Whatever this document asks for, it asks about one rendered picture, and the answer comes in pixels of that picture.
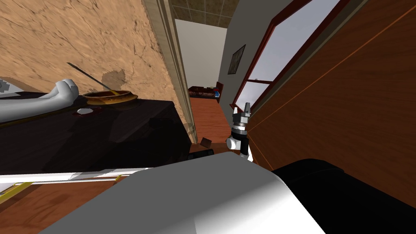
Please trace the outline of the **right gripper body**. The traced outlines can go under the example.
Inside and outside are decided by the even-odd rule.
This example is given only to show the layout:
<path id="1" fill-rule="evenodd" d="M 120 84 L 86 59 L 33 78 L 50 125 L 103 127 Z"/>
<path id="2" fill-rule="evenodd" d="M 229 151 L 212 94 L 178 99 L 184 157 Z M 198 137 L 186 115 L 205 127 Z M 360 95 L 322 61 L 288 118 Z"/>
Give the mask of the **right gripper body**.
<path id="1" fill-rule="evenodd" d="M 250 117 L 250 109 L 245 109 L 244 112 L 238 112 L 238 108 L 234 108 L 234 112 L 232 115 L 232 121 L 233 122 L 248 122 L 248 119 Z"/>

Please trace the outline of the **dark red sofa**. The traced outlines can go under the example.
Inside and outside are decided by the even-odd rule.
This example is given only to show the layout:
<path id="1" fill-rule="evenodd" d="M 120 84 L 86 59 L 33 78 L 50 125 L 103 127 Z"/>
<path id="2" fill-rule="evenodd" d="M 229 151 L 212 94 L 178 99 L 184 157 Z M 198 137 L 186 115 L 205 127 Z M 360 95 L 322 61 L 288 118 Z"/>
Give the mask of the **dark red sofa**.
<path id="1" fill-rule="evenodd" d="M 188 89 L 188 93 L 191 98 L 214 99 L 219 103 L 223 86 L 220 82 L 217 82 L 215 87 L 192 86 Z"/>

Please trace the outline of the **red framed window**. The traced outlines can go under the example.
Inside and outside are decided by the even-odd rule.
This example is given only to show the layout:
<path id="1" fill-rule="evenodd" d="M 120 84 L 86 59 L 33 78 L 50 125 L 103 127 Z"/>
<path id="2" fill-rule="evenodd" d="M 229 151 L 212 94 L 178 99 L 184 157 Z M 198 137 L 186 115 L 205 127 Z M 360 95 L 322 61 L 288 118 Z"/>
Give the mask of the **red framed window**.
<path id="1" fill-rule="evenodd" d="M 254 109 L 351 0 L 293 0 L 270 22 L 231 107 Z"/>

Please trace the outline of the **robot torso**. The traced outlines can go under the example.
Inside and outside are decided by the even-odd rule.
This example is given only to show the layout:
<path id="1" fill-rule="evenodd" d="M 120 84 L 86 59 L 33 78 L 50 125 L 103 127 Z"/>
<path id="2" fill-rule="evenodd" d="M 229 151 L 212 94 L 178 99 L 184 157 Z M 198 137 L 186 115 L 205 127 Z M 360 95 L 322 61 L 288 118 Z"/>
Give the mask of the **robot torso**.
<path id="1" fill-rule="evenodd" d="M 232 152 L 138 171 L 39 234 L 325 234 L 273 172 Z"/>

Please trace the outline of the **brown wooden door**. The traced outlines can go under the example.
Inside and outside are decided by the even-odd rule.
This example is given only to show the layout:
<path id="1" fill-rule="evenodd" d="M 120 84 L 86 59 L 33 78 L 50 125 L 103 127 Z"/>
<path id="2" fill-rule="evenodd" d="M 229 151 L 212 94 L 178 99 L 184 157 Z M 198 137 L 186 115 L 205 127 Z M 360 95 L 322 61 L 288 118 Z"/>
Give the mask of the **brown wooden door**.
<path id="1" fill-rule="evenodd" d="M 416 208 L 416 0 L 368 0 L 251 118 L 254 162 L 325 160 Z"/>

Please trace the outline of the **gold brown bowl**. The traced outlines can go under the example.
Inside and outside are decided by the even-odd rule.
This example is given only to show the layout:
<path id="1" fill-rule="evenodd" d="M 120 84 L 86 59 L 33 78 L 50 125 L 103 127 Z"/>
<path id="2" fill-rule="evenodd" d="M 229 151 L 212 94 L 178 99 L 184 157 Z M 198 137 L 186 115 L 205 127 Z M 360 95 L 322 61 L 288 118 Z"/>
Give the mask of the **gold brown bowl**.
<path id="1" fill-rule="evenodd" d="M 128 102 L 137 99 L 138 96 L 127 90 L 97 91 L 82 95 L 90 105 L 110 105 Z"/>

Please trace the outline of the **black table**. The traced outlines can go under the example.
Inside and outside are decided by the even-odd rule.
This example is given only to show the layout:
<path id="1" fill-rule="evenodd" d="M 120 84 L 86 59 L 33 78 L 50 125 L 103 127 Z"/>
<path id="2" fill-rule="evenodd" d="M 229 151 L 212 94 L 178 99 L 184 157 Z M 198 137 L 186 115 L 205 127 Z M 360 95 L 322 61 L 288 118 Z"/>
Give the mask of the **black table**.
<path id="1" fill-rule="evenodd" d="M 0 124 L 0 189 L 118 176 L 187 160 L 191 140 L 171 101 L 136 99 Z"/>

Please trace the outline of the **thin dark stick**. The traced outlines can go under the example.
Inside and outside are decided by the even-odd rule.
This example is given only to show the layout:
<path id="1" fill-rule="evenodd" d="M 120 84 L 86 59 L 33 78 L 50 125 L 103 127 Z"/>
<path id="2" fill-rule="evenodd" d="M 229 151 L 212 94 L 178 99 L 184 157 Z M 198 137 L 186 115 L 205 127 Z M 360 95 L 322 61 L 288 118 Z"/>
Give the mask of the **thin dark stick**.
<path id="1" fill-rule="evenodd" d="M 72 68 L 76 69 L 77 71 L 81 72 L 82 74 L 84 74 L 85 76 L 87 76 L 88 78 L 90 78 L 91 80 L 93 80 L 94 82 L 100 84 L 101 86 L 103 86 L 105 89 L 107 89 L 108 91 L 110 91 L 111 93 L 113 93 L 114 95 L 119 95 L 119 93 L 113 89 L 110 89 L 108 86 L 106 86 L 105 84 L 103 84 L 102 82 L 98 81 L 97 79 L 93 78 L 90 74 L 86 73 L 85 71 L 83 71 L 82 69 L 80 69 L 79 67 L 75 66 L 72 63 L 67 62 L 67 64 L 69 66 L 71 66 Z"/>

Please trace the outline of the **dark framed wall picture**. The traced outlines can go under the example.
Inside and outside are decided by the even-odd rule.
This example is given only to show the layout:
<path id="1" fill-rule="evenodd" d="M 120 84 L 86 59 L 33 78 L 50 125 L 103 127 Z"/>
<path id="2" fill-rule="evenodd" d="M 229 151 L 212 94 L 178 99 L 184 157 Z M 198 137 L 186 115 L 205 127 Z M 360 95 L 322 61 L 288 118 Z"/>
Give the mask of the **dark framed wall picture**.
<path id="1" fill-rule="evenodd" d="M 243 45 L 240 49 L 238 49 L 233 55 L 232 55 L 232 59 L 230 61 L 230 66 L 228 69 L 228 75 L 231 74 L 236 74 L 241 58 L 243 56 L 244 50 L 245 50 L 246 45 Z"/>

